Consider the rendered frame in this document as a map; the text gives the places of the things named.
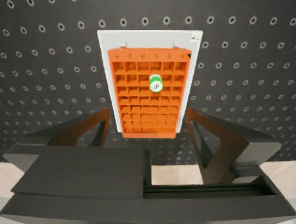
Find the orange tube rack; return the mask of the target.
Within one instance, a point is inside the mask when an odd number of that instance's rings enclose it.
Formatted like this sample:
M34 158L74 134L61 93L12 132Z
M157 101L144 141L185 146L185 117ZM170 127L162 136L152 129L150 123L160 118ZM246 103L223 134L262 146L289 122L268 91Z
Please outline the orange tube rack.
M123 138L175 138L192 51L113 48L107 53ZM150 75L160 75L161 91L151 91Z

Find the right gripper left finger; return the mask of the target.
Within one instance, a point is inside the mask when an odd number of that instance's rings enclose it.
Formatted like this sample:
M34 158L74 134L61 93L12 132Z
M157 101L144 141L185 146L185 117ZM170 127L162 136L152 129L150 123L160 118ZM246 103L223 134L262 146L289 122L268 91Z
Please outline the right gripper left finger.
M89 146L103 147L110 118L109 108L104 108L86 116L26 134L17 143L77 146L78 137L101 122Z

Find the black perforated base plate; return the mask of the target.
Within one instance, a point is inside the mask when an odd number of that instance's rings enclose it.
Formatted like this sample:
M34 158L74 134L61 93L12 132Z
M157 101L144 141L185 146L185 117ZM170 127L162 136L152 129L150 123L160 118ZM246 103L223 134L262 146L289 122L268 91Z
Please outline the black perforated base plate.
M175 138L118 132L98 31L202 31ZM26 134L103 108L104 147L198 166L188 108L267 133L296 162L296 0L0 0L0 163Z

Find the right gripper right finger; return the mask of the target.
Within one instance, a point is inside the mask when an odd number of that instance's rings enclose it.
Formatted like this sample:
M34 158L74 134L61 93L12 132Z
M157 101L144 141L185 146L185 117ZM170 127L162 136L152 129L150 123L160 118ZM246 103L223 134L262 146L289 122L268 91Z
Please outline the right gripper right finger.
M233 167L261 166L280 148L272 135L188 108L187 124L203 184L217 183ZM215 155L196 124L217 136Z

